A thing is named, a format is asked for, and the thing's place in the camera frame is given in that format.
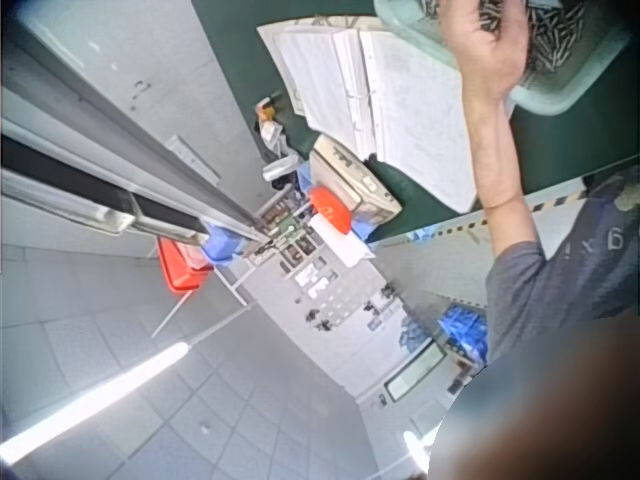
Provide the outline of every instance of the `paper document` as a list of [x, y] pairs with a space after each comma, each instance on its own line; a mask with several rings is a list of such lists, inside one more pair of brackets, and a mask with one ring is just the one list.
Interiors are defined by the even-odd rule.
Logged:
[[321, 214], [317, 214], [309, 220], [309, 226], [318, 232], [322, 240], [348, 268], [357, 265], [364, 258], [375, 257], [367, 244], [360, 240], [355, 233], [350, 231], [344, 235]]
[[460, 73], [389, 32], [361, 31], [378, 159], [463, 213], [476, 189]]
[[382, 29], [382, 22], [377, 17], [360, 17], [360, 16], [330, 16], [330, 17], [309, 17], [298, 18], [294, 20], [285, 20], [284, 22], [272, 23], [269, 25], [261, 25], [257, 28], [258, 34], [262, 38], [276, 68], [280, 72], [280, 76], [287, 89], [287, 93], [293, 105], [293, 111], [297, 115], [304, 115], [304, 105], [298, 94], [296, 82], [289, 72], [286, 62], [282, 58], [280, 49], [276, 43], [277, 36], [282, 32], [293, 32], [300, 28], [306, 27], [334, 27], [340, 29]]
[[357, 30], [298, 27], [276, 37], [309, 127], [358, 158], [375, 152], [364, 58]]

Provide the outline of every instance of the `finger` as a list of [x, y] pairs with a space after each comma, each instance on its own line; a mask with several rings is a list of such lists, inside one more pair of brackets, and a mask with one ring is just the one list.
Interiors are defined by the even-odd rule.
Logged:
[[500, 40], [526, 48], [529, 41], [529, 21], [522, 0], [504, 0]]
[[480, 18], [480, 0], [441, 0], [442, 18], [456, 21]]

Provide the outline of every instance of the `hand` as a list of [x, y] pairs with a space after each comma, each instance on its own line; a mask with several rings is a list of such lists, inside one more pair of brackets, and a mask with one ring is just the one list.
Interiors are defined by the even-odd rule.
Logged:
[[527, 61], [529, 24], [522, 0], [503, 0], [499, 36], [480, 28], [480, 0], [441, 2], [444, 38], [462, 72], [465, 97], [501, 101], [520, 81]]

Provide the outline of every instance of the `green desk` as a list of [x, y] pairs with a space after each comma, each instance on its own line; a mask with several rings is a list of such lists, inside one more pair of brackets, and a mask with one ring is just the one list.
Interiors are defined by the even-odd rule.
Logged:
[[[372, 0], [192, 0], [247, 124], [255, 121], [254, 105], [274, 92], [285, 92], [269, 52], [256, 32], [258, 25], [320, 15], [375, 15]], [[522, 165], [526, 193], [614, 165], [637, 154], [640, 144], [640, 101], [637, 45], [628, 47], [568, 112], [541, 117], [516, 109], [512, 127]], [[308, 153], [317, 138], [304, 118], [283, 109], [291, 145]], [[393, 221], [372, 240], [398, 235], [452, 219], [458, 214], [442, 205], [406, 175], [370, 162], [371, 170], [403, 205]]]

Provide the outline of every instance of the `yellow black warning tape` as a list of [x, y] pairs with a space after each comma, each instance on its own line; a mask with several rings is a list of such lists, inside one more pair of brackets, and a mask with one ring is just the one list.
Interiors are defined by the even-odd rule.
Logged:
[[442, 297], [452, 303], [457, 303], [459, 305], [467, 305], [469, 307], [481, 308], [483, 310], [487, 309], [487, 304], [481, 304], [476, 302], [469, 302], [468, 300], [463, 300], [461, 298], [449, 297], [448, 295], [441, 295], [439, 293], [434, 293], [433, 295], [437, 295], [438, 297]]
[[[569, 203], [576, 202], [578, 200], [584, 200], [586, 197], [587, 197], [587, 191], [586, 190], [582, 190], [580, 192], [575, 192], [575, 193], [572, 193], [571, 195], [564, 195], [562, 197], [558, 197], [558, 198], [555, 198], [555, 199], [547, 200], [546, 202], [534, 205], [533, 207], [531, 207], [531, 213], [538, 213], [538, 212], [542, 212], [544, 210], [548, 210], [550, 208], [560, 207], [562, 205], [567, 205]], [[469, 222], [469, 223], [466, 223], [466, 224], [463, 224], [463, 225], [451, 225], [451, 226], [447, 225], [447, 226], [445, 226], [445, 227], [443, 227], [441, 229], [440, 228], [436, 229], [430, 235], [426, 235], [424, 237], [424, 239], [442, 237], [442, 236], [446, 236], [446, 235], [452, 235], [454, 233], [463, 233], [463, 232], [466, 232], [467, 230], [473, 230], [474, 228], [477, 228], [479, 226], [485, 226], [486, 224], [487, 224], [487, 219], [483, 218], [482, 220], [477, 220], [475, 222]], [[382, 242], [380, 247], [382, 247], [382, 248], [397, 247], [399, 245], [405, 245], [407, 243], [414, 243], [415, 241], [416, 240], [407, 238], [405, 240], [394, 242], [394, 243], [389, 243], [389, 244], [385, 244], [384, 242]]]

